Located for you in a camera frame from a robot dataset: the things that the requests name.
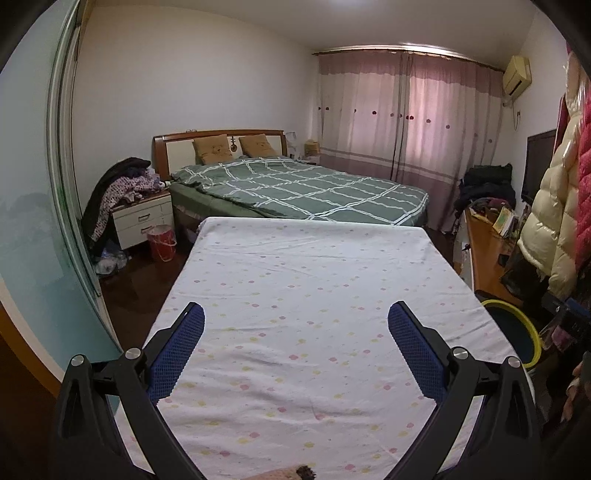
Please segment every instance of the bed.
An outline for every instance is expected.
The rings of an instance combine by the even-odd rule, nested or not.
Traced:
[[[234,161],[196,166],[193,140],[226,134]],[[245,158],[240,137],[264,134],[277,158]],[[209,216],[292,218],[421,226],[424,190],[287,158],[280,130],[189,131],[153,140],[154,162],[170,186],[177,223],[195,230]]]
[[[302,463],[322,480],[382,480],[434,407],[389,335],[398,300],[477,359],[514,354],[423,229],[208,218],[148,337],[203,306],[205,333],[158,408],[210,480]],[[121,408],[116,421],[148,468]]]

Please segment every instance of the cream puffer jacket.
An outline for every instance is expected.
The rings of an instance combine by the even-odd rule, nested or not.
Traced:
[[[548,290],[563,300],[573,291],[577,278],[574,245],[579,196],[578,152],[589,83],[573,53],[569,55],[566,76],[565,100],[570,121],[517,242],[524,257],[550,277]]]

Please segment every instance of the air conditioner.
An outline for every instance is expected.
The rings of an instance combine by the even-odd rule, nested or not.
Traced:
[[[503,90],[511,101],[514,101],[531,85],[530,61],[525,57],[514,55],[503,75]]]

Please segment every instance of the tan pillow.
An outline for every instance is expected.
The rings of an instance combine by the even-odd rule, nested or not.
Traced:
[[[267,140],[266,136],[260,135],[247,135],[240,137],[240,146],[242,152],[251,158],[255,157],[278,157],[278,154]]]
[[[196,157],[204,165],[234,160],[230,147],[228,146],[227,135],[216,135],[215,137],[201,137],[193,140],[193,148]]]

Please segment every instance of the wooden headboard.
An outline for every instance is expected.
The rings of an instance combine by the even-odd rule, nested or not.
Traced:
[[[246,135],[264,134],[275,150],[281,149],[282,155],[287,155],[287,143],[283,130],[204,130],[189,131],[181,134],[160,135],[154,137],[152,153],[154,168],[161,180],[170,180],[170,172],[177,171],[187,165],[195,164],[195,150],[193,139],[200,137],[212,137],[214,135],[228,136],[228,145],[232,155],[238,158],[242,155],[239,137]]]

